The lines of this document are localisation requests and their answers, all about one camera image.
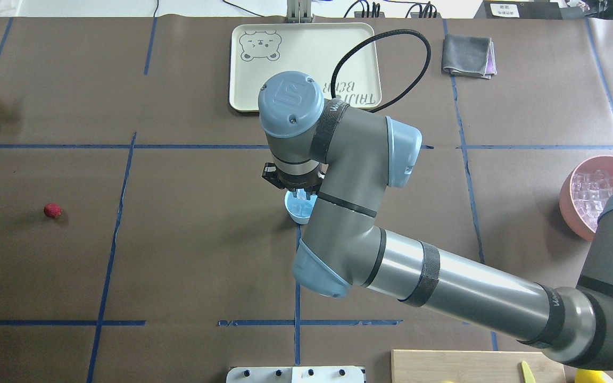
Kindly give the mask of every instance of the small blue bowl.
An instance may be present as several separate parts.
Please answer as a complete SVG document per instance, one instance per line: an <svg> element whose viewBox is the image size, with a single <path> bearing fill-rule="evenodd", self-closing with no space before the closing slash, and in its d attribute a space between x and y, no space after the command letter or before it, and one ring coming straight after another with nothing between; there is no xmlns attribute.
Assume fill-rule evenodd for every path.
<svg viewBox="0 0 613 383"><path fill-rule="evenodd" d="M313 205L316 203L316 196L309 196L304 189L297 189L297 197L292 195L292 191L285 192L285 209L290 214L290 218L300 225L309 223Z"/></svg>

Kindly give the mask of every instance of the bear drawing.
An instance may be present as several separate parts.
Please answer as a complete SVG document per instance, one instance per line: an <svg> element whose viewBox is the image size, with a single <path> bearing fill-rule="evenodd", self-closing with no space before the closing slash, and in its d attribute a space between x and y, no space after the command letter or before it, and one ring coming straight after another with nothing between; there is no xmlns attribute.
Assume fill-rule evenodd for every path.
<svg viewBox="0 0 613 383"><path fill-rule="evenodd" d="M275 61L280 58L278 46L283 39L275 31L273 32L245 32L241 36L240 44L243 47L241 58L243 61L252 61L252 59L266 58L269 61Z"/></svg>

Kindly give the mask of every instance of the white bracket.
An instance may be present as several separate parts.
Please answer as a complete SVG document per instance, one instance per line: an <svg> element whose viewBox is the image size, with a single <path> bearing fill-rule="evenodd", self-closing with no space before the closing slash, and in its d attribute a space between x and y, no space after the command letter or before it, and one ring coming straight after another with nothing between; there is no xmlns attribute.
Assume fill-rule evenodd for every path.
<svg viewBox="0 0 613 383"><path fill-rule="evenodd" d="M287 0L287 22L311 22L311 0Z"/></svg>
<svg viewBox="0 0 613 383"><path fill-rule="evenodd" d="M366 374L356 366L287 368L232 368L226 383L365 383Z"/></svg>

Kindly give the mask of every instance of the pink bowl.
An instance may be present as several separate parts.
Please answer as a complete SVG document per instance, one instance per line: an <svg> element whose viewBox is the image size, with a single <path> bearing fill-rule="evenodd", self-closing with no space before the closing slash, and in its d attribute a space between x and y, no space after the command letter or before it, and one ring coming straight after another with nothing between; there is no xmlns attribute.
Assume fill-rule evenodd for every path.
<svg viewBox="0 0 613 383"><path fill-rule="evenodd" d="M591 242L595 235L594 230L581 218L574 206L574 199L571 194L571 179L576 173L593 173L596 170L606 170L613 177L613 155L599 155L591 157L580 163L569 177L564 181L560 190L560 211L567 225L581 238Z"/></svg>

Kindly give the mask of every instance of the white floor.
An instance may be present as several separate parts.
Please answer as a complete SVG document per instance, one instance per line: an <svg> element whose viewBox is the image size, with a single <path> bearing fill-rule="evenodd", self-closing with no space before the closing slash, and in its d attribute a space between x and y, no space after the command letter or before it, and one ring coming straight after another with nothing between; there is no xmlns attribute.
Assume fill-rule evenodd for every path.
<svg viewBox="0 0 613 383"><path fill-rule="evenodd" d="M30 17L151 17L158 0L0 0L0 16ZM229 0L262 15L285 15L286 0ZM553 0L564 4L564 0ZM433 0L446 19L472 19L482 0ZM353 0L313 0L312 12L342 17ZM386 17L404 17L411 6L381 0ZM157 15L248 16L222 0L160 0Z"/></svg>

